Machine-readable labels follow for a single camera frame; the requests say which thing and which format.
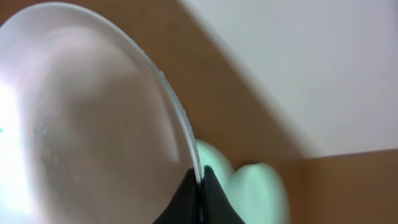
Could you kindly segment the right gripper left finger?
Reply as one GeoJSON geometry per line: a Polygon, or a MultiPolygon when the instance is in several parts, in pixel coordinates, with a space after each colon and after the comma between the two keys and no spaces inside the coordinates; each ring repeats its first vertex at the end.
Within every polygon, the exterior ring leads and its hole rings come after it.
{"type": "Polygon", "coordinates": [[[197,224],[199,222],[198,185],[193,169],[187,170],[170,203],[154,224],[197,224]]]}

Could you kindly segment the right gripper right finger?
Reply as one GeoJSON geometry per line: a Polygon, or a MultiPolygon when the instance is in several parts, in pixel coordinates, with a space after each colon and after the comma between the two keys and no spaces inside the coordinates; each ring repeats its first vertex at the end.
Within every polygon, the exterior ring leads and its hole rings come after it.
{"type": "Polygon", "coordinates": [[[202,209],[204,224],[244,224],[232,208],[210,166],[205,166],[204,169],[202,209]]]}

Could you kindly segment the mint plate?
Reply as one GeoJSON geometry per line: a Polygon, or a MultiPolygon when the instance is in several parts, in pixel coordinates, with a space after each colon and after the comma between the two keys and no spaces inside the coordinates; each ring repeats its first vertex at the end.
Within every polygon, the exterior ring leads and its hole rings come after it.
{"type": "Polygon", "coordinates": [[[270,165],[249,164],[234,170],[211,144],[198,140],[201,169],[211,168],[234,215],[247,224],[290,223],[289,199],[280,175],[270,165]]]}

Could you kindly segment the white plate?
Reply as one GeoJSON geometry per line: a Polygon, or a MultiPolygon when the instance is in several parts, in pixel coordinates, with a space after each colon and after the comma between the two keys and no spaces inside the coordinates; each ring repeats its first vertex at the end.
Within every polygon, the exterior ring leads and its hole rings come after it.
{"type": "Polygon", "coordinates": [[[1,26],[2,223],[152,223],[189,169],[187,115],[118,26],[62,2],[1,26]]]}

